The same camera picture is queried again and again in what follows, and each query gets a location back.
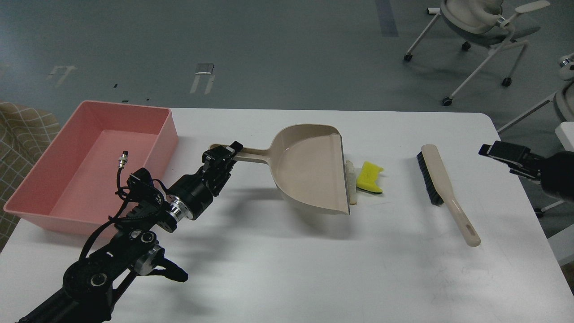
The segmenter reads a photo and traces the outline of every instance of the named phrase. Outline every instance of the beige dustpan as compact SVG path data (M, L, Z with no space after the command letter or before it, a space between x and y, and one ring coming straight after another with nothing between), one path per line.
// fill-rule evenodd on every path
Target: beige dustpan
M237 160L266 163L285 199L312 213L349 214L343 142L327 125L281 130L265 150L243 148Z

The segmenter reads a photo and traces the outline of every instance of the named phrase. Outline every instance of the white chair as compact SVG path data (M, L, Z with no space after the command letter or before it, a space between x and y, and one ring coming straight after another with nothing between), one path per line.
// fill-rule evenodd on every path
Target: white chair
M554 102L554 109L558 118L562 121L574 121L574 53L561 57L558 60L560 65L559 76L567 81L561 89L552 93L544 100L540 101L520 116L516 117L504 126L497 129L497 132L503 133L508 128L519 123L524 118L536 112L541 107L550 102Z
M516 20L520 15L542 9L549 6L550 3L548 1L535 1L516 7L513 9L514 14L510 18L504 19L502 17L503 0L441 1L440 10L406 51L403 59L405 61L412 60L412 53L415 47L419 44L426 33L428 33L432 25L435 24L439 16L442 16L447 25L465 39L465 42L462 45L462 50L469 50L471 47L470 43L477 44L488 49L488 57L451 95L443 98L443 106L451 105L456 93L458 93L460 89L462 89L462 87L465 86L492 57L494 57L494 55L500 51L521 46L522 51L518 55L510 73L502 81L503 86L510 86L512 83L512 74L516 70L518 62L528 47L527 40L517 41L517 39L535 33L540 29L540 26L538 26L533 20L527 18L522 18L520 22L517 22Z

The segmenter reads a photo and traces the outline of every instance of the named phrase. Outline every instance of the plaid fabric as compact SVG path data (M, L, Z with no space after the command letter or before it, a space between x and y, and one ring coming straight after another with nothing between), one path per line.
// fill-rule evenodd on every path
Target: plaid fabric
M60 131L56 117L0 101L0 206L12 196L34 163ZM0 209L0 252L19 218Z

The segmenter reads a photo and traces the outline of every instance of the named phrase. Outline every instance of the pink plastic bin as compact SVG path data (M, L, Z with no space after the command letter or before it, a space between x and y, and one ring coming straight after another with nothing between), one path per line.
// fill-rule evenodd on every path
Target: pink plastic bin
M129 151L121 184L147 168L161 178L177 145L166 108L84 101L6 202L4 211L42 228L91 234L118 211L118 158ZM104 236L115 229L108 228Z

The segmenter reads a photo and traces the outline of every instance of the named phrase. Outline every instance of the hand brush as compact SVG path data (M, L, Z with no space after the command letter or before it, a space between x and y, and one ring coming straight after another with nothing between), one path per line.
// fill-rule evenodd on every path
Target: hand brush
M430 202L437 206L446 203L466 243L471 247L478 246L480 237L456 201L451 180L448 178L439 150L435 145L424 145L417 155L417 160L425 179Z

